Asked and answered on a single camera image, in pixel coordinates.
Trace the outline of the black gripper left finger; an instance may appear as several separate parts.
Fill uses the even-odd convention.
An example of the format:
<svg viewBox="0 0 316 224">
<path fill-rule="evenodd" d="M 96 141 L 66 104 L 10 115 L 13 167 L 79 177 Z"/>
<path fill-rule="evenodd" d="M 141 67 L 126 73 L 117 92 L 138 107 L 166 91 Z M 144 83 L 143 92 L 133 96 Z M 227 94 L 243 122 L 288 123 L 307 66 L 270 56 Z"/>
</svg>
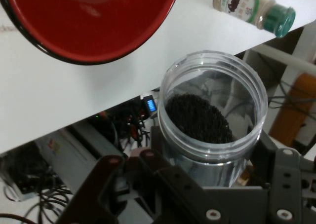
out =
<svg viewBox="0 0 316 224">
<path fill-rule="evenodd" d="M 200 224 L 203 189 L 161 155 L 164 138 L 151 129 L 151 146 L 125 159 L 100 158 L 58 218 L 60 224 Z"/>
</svg>

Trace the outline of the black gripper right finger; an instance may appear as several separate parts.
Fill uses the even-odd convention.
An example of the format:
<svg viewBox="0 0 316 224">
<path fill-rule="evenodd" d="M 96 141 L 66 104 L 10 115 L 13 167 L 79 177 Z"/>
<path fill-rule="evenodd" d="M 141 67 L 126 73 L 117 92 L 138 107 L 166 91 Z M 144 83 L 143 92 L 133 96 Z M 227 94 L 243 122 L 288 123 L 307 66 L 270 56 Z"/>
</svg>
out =
<svg viewBox="0 0 316 224">
<path fill-rule="evenodd" d="M 268 192 L 267 224 L 316 222 L 316 163 L 297 150 L 278 148 L 262 132 L 250 161 L 255 181 Z"/>
</svg>

